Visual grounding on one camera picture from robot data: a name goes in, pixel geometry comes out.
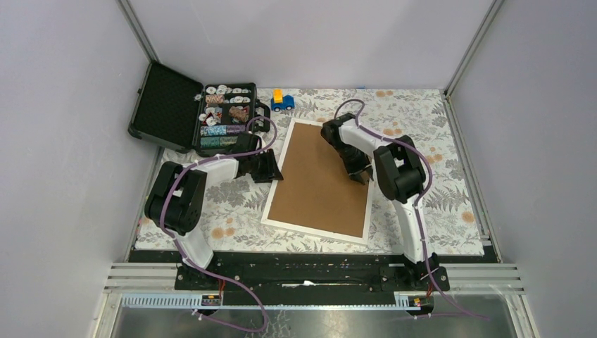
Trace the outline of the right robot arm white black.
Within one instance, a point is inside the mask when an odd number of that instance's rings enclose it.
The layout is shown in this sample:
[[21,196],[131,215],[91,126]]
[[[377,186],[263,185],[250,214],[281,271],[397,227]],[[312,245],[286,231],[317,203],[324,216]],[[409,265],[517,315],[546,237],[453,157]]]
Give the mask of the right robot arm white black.
[[364,184],[363,174],[367,174],[392,202],[403,236],[403,255],[408,259],[399,277],[414,290],[437,289],[439,260],[429,251],[419,207],[427,176],[412,139],[388,139],[375,134],[359,125],[352,113],[324,123],[321,136],[339,154],[351,180]]

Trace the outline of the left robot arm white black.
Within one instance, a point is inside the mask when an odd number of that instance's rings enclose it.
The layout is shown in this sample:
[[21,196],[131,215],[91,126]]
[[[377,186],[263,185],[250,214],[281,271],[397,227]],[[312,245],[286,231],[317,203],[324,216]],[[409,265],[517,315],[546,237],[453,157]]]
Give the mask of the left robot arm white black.
[[274,151],[260,144],[258,135],[242,132],[224,154],[187,166],[168,161],[146,200],[144,215],[174,241],[182,262],[194,268],[191,280],[201,289],[214,287],[219,273],[210,265],[214,252],[199,228],[206,192],[246,175],[255,183],[283,179]]

